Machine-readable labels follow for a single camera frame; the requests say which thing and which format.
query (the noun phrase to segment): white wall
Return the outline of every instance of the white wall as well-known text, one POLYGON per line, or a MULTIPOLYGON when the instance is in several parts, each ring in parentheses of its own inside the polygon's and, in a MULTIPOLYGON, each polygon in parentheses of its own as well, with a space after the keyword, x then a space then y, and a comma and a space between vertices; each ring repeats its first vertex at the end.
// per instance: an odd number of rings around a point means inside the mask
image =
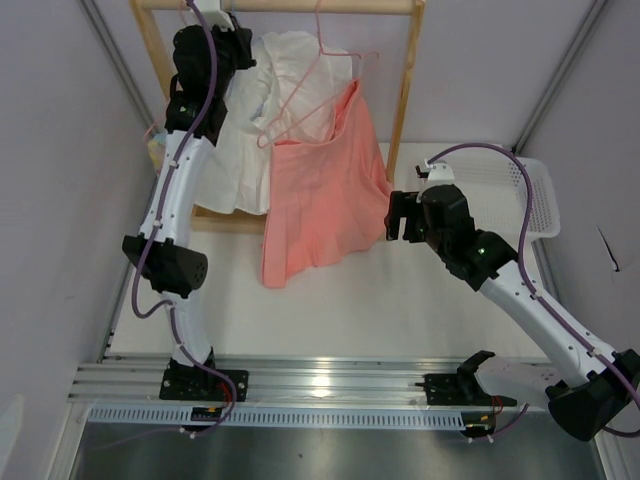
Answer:
MULTIPOLYGON (((612 2, 525 154, 553 176, 562 232, 548 245, 566 306, 618 349, 640 352, 640 3, 612 2), (620 272, 615 273, 598 228, 620 272)), ((616 423, 631 431, 629 407, 616 423)), ((621 445, 640 477, 640 440, 621 445)))
MULTIPOLYGON (((127 63, 156 115, 164 100, 125 0, 98 0, 127 63)), ((512 144, 591 0, 429 0, 404 129, 406 141, 487 140, 512 144)), ((158 12, 165 44, 182 23, 158 12)), ((306 30, 313 14, 240 14, 256 35, 306 30)), ((322 15, 325 42, 349 51, 378 50, 365 81, 378 137, 391 135, 408 19, 322 15)))
POLYGON ((0 7, 0 407, 26 397, 6 479, 43 478, 79 362, 106 331, 153 173, 73 0, 0 7))

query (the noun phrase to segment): gray wall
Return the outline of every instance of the gray wall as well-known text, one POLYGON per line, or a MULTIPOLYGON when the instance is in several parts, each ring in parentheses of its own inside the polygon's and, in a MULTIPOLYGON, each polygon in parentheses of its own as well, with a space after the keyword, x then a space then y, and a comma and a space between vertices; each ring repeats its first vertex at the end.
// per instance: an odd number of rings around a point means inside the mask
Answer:
POLYGON ((73 0, 0 7, 0 407, 26 397, 7 479, 40 479, 95 358, 153 181, 139 123, 73 0))
MULTIPOLYGON (((565 304, 618 349, 640 351, 640 2, 611 3, 525 154, 553 177, 562 232, 548 245, 565 304)), ((635 407, 624 414, 619 428, 640 426, 635 407)), ((640 440, 620 444, 640 478, 640 440)))

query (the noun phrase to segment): pink top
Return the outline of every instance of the pink top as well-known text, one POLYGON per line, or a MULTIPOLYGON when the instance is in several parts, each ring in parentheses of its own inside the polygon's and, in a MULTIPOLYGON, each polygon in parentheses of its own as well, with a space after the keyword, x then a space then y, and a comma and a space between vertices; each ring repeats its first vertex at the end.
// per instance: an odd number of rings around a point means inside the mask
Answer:
POLYGON ((273 147, 264 285, 284 287, 307 267, 368 250, 384 232, 390 192, 371 115, 354 80, 336 104, 328 142, 285 140, 273 147))

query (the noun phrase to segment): cable clip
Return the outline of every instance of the cable clip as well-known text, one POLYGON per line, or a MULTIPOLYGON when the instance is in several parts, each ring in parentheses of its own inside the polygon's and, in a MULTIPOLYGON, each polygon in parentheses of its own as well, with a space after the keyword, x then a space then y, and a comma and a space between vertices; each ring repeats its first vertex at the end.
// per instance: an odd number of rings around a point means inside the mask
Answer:
POLYGON ((598 355, 602 355, 602 350, 600 350, 598 347, 593 347, 593 350, 588 351, 587 355, 592 358, 597 357, 598 355))

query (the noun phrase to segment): wooden clothes rack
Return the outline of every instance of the wooden clothes rack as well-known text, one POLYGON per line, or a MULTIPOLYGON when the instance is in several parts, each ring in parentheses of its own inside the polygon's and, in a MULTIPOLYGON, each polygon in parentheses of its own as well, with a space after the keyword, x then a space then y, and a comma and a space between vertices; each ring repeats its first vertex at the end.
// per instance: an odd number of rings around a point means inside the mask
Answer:
MULTIPOLYGON (((403 15, 411 17, 402 81, 398 92, 389 156, 387 158, 387 178, 390 182, 394 180, 426 1, 323 0, 319 9, 320 13, 403 15)), ((180 8, 188 10, 186 3, 180 2, 181 0, 129 0, 149 58, 162 91, 167 98, 169 98, 169 85, 174 75, 174 68, 162 41, 153 11, 178 10, 180 8)), ((221 0, 222 9, 225 11, 231 11, 232 5, 236 12, 313 13, 316 10, 317 0, 221 0)), ((196 206, 193 209, 191 224, 194 230, 262 233, 265 219, 266 215, 250 215, 239 210, 225 215, 196 206)))

